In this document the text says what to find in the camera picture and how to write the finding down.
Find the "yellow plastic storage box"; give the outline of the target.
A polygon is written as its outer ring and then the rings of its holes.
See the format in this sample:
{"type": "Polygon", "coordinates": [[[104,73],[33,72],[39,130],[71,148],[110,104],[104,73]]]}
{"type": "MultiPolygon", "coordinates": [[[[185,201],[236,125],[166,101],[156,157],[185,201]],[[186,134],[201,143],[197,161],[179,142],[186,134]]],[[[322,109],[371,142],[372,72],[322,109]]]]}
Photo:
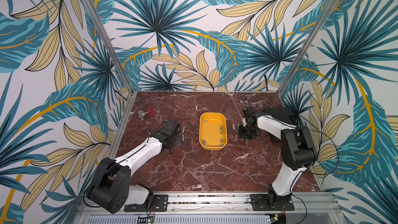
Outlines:
{"type": "Polygon", "coordinates": [[[201,115],[199,142],[205,150],[222,150],[227,145],[227,120],[223,114],[207,112],[201,115]]]}

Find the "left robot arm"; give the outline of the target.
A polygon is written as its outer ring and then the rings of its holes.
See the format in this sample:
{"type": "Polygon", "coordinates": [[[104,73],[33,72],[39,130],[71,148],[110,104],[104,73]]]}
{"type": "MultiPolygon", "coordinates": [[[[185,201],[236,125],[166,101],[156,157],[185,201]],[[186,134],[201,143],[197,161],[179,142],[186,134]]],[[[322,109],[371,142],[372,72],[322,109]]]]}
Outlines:
{"type": "Polygon", "coordinates": [[[131,151],[98,164],[83,200],[114,214],[127,206],[140,211],[152,208],[153,193],[146,187],[130,185],[131,177],[147,161],[166,149],[180,145],[180,123],[168,119],[131,151]]]}

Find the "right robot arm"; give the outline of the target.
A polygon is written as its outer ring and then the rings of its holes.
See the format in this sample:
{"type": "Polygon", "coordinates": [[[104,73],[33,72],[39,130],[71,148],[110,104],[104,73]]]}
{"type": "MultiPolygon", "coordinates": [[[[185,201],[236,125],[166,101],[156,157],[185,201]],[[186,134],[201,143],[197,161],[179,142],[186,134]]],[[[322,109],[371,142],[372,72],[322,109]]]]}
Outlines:
{"type": "Polygon", "coordinates": [[[307,127],[293,120],[293,112],[287,107],[265,108],[257,112],[252,106],[243,109],[243,124],[238,127],[242,139],[257,138],[262,131],[280,141],[282,166],[272,182],[266,204],[271,208],[287,206],[292,189],[303,172],[318,159],[316,145],[307,127]]]}

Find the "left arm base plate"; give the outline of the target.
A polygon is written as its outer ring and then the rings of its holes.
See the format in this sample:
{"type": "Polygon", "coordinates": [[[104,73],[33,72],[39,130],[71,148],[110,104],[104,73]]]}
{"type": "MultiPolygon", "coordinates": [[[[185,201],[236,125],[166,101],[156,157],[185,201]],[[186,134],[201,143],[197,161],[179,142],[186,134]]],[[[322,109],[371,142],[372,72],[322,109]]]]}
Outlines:
{"type": "Polygon", "coordinates": [[[169,202],[168,195],[150,195],[144,204],[129,204],[125,205],[124,211],[128,213],[154,211],[166,212],[169,202]]]}

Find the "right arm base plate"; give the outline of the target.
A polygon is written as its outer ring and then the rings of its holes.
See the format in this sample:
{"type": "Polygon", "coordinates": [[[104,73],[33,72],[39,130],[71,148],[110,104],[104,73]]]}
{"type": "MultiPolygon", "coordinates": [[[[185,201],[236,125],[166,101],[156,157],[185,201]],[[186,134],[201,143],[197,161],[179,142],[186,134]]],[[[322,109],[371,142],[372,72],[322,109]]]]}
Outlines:
{"type": "Polygon", "coordinates": [[[273,194],[251,194],[249,202],[254,211],[293,211],[295,210],[291,196],[275,196],[273,194]]]}

